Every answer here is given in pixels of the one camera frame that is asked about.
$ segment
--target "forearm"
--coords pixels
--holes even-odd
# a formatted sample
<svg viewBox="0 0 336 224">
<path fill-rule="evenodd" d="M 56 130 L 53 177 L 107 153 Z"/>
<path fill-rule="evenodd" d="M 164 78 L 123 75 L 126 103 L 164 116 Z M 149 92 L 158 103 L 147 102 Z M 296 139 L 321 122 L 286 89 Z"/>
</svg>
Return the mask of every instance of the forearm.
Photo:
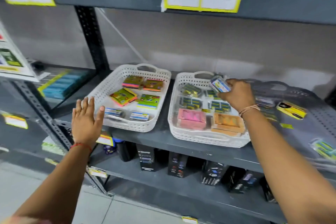
<svg viewBox="0 0 336 224">
<path fill-rule="evenodd" d="M 301 213 L 314 205 L 336 205 L 331 184 L 283 139 L 261 112 L 250 110 L 243 118 L 269 186 L 288 219 L 302 221 Z"/>
<path fill-rule="evenodd" d="M 14 216 L 70 224 L 83 182 L 90 150 L 72 148 L 39 188 L 23 203 Z"/>
</svg>

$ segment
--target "hand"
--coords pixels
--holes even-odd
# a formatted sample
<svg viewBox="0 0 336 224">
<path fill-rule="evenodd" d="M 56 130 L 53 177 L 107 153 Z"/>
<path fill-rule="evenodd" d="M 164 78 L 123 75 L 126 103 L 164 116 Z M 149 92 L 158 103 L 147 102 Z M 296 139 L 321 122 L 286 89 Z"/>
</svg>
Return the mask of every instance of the hand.
<svg viewBox="0 0 336 224">
<path fill-rule="evenodd" d="M 255 98 L 249 83 L 237 79 L 228 79 L 226 82 L 231 86 L 231 91 L 219 93 L 218 96 L 221 99 L 229 102 L 238 112 L 248 106 L 255 105 Z"/>
<path fill-rule="evenodd" d="M 76 108 L 72 110 L 72 135 L 75 143 L 84 143 L 91 148 L 95 146 L 98 137 L 101 134 L 105 107 L 101 106 L 97 112 L 96 120 L 93 117 L 95 111 L 95 99 L 92 97 L 90 103 L 88 98 L 84 98 L 83 108 L 81 100 L 76 102 Z"/>
</svg>

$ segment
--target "basket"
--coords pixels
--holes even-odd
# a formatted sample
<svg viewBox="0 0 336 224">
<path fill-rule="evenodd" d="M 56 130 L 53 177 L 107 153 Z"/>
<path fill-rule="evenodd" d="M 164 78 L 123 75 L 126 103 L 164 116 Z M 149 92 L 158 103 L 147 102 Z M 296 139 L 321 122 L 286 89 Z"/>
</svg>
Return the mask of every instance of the basket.
<svg viewBox="0 0 336 224">
<path fill-rule="evenodd" d="M 154 72 L 139 70 L 139 67 L 149 67 L 151 68 L 151 70 L 154 70 Z M 136 101 L 133 101 L 132 103 L 129 103 L 124 107 L 119 107 L 116 103 L 112 101 L 109 95 L 117 90 L 120 90 L 122 88 L 123 81 L 129 75 L 138 75 L 144 77 L 145 79 L 156 79 L 156 80 L 162 80 L 164 82 L 161 92 L 131 89 L 138 96 L 141 94 L 160 96 L 160 101 L 157 109 L 152 110 L 137 107 Z M 103 122 L 104 125 L 114 128 L 122 128 L 125 130 L 149 132 L 154 128 L 156 121 L 158 120 L 163 102 L 166 97 L 167 89 L 170 83 L 170 78 L 171 78 L 170 71 L 159 69 L 150 64 L 121 65 L 118 68 L 116 68 L 111 74 L 109 74 L 93 91 L 91 91 L 88 97 L 95 98 L 95 111 L 94 111 L 95 114 L 98 111 L 99 107 L 102 105 L 104 105 L 105 107 L 121 109 L 124 111 L 125 113 L 124 118 L 121 117 L 114 117 L 113 119 L 104 118 Z M 128 118 L 130 117 L 130 114 L 133 111 L 149 113 L 150 120 L 148 121 L 129 120 Z"/>
<path fill-rule="evenodd" d="M 227 146 L 233 148 L 241 148 L 250 142 L 249 133 L 246 131 L 240 137 L 230 137 L 222 133 L 212 132 L 210 130 L 195 131 L 187 128 L 179 128 L 176 126 L 177 117 L 174 116 L 174 110 L 178 108 L 179 105 L 179 87 L 186 83 L 190 83 L 204 90 L 210 90 L 209 79 L 198 79 L 195 76 L 198 74 L 208 74 L 214 76 L 211 72 L 200 71 L 195 73 L 179 73 L 176 76 L 172 97 L 170 100 L 169 113 L 168 113 L 168 123 L 170 127 L 170 132 L 174 137 L 181 140 L 205 143 L 218 146 Z M 209 100 L 204 96 L 201 98 L 202 101 Z M 238 115 L 238 112 L 232 108 L 232 115 Z"/>
</svg>

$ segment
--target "white tile floor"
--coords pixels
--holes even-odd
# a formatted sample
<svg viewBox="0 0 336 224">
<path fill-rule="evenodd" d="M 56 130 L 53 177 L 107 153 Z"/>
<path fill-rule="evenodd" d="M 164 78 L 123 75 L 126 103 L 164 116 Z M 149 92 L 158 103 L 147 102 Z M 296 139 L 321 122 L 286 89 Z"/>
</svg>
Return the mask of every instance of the white tile floor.
<svg viewBox="0 0 336 224">
<path fill-rule="evenodd" d="M 0 162 L 0 222 L 34 192 L 46 175 Z M 148 205 L 114 196 L 104 197 L 84 185 L 73 224 L 182 224 L 181 217 Z"/>
</svg>

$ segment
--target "beige bracelet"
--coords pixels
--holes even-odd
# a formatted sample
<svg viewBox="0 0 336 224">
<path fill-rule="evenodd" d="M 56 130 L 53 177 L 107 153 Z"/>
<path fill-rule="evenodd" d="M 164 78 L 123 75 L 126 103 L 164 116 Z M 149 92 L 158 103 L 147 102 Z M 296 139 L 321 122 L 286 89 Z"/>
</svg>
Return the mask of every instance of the beige bracelet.
<svg viewBox="0 0 336 224">
<path fill-rule="evenodd" d="M 260 111 L 260 108 L 257 105 L 251 105 L 251 106 L 245 107 L 243 110 L 241 110 L 241 112 L 239 113 L 239 116 L 243 117 L 243 114 L 246 113 L 248 110 L 251 110 L 251 109 L 256 109 L 256 110 Z"/>
</svg>

